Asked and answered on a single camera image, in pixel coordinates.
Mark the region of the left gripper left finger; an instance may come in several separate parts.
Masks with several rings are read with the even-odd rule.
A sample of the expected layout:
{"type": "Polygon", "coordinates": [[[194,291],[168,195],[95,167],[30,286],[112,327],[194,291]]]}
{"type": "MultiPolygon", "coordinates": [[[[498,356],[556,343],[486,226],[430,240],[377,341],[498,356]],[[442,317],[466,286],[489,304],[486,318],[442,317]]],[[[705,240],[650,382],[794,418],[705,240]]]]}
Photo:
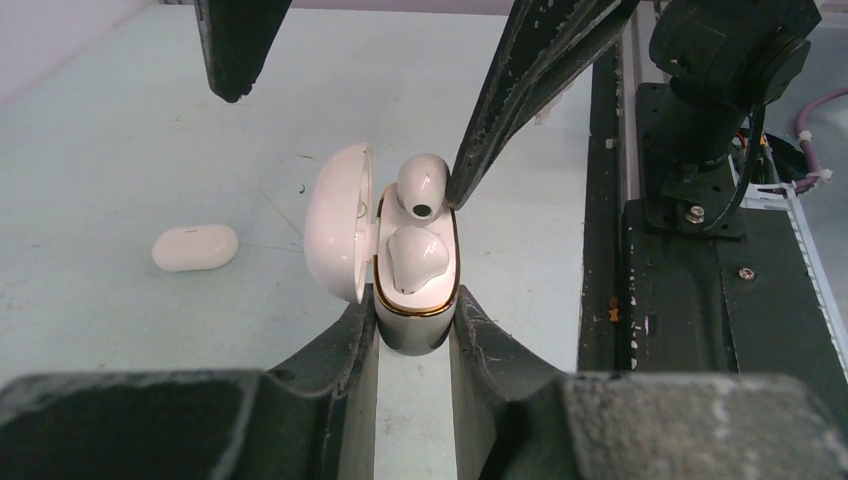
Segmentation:
{"type": "Polygon", "coordinates": [[[370,479],[374,295],[268,370],[29,375],[1,392],[5,479],[370,479]]]}

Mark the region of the white charging case with dot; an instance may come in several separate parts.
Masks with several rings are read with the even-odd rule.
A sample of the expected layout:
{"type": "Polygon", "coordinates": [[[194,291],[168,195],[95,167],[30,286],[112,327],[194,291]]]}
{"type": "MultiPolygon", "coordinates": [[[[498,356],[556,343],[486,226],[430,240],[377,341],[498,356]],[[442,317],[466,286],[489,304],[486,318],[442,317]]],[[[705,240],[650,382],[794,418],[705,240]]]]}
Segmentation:
{"type": "Polygon", "coordinates": [[[312,277],[331,295],[373,300],[383,341],[422,356],[446,339],[458,301],[460,244],[446,200],[431,220],[417,220],[397,201],[396,180],[373,199],[368,144],[347,146],[323,165],[304,227],[312,277]]]}

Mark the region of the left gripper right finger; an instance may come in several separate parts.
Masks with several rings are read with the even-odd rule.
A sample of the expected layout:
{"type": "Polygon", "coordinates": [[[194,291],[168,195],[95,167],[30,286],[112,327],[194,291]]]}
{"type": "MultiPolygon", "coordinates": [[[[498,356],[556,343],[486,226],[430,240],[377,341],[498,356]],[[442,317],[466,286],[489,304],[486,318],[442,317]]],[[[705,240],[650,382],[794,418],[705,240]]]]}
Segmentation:
{"type": "Polygon", "coordinates": [[[847,443],[781,375],[566,373],[461,287],[449,336],[461,479],[843,479],[847,443]]]}

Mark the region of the white earbud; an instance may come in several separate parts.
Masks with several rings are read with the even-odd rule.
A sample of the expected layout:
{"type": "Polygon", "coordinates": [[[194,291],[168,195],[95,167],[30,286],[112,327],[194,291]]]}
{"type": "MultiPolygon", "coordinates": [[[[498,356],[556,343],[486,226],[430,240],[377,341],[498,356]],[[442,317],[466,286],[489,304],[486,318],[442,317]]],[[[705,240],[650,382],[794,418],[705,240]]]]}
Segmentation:
{"type": "Polygon", "coordinates": [[[417,220],[431,220],[445,202],[449,179],[446,161],[435,154],[420,154],[406,160],[396,181],[399,206],[417,220]]]}

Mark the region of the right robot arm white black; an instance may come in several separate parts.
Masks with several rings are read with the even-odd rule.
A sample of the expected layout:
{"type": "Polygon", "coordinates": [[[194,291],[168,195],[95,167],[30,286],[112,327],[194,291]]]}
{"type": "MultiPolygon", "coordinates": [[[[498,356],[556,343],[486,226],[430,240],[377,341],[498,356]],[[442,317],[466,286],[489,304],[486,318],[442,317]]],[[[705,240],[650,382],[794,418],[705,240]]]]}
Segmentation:
{"type": "MultiPolygon", "coordinates": [[[[286,1],[198,1],[211,91],[250,93],[289,10],[286,1]]],[[[622,36],[634,1],[513,4],[454,162],[446,199],[462,207],[509,140],[622,36]]],[[[759,137],[766,106],[801,72],[821,15],[813,1],[672,1],[649,43],[670,77],[651,149],[684,166],[716,162],[744,118],[759,137]]]]}

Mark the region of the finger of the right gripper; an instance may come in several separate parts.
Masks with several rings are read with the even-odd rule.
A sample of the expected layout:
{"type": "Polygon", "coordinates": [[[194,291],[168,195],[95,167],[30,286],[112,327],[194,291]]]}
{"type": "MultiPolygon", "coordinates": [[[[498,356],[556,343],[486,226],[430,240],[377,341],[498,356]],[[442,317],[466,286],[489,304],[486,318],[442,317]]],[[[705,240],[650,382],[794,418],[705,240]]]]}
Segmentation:
{"type": "Polygon", "coordinates": [[[453,164],[451,208],[462,208],[510,139],[619,40],[638,5],[513,3],[453,164]]]}
{"type": "Polygon", "coordinates": [[[291,0],[194,2],[210,90],[227,103],[248,95],[292,4],[291,0]]]}

